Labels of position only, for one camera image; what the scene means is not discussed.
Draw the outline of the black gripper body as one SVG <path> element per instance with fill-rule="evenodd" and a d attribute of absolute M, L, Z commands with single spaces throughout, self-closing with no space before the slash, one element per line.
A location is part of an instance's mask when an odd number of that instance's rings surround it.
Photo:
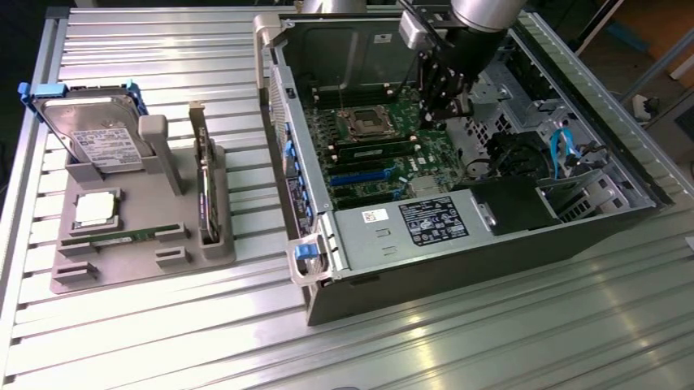
<path fill-rule="evenodd" d="M 462 77 L 475 80 L 488 66 L 506 35 L 506 28 L 495 32 L 483 32 L 472 27 L 447 28 L 447 45 L 439 52 L 443 79 Z"/>

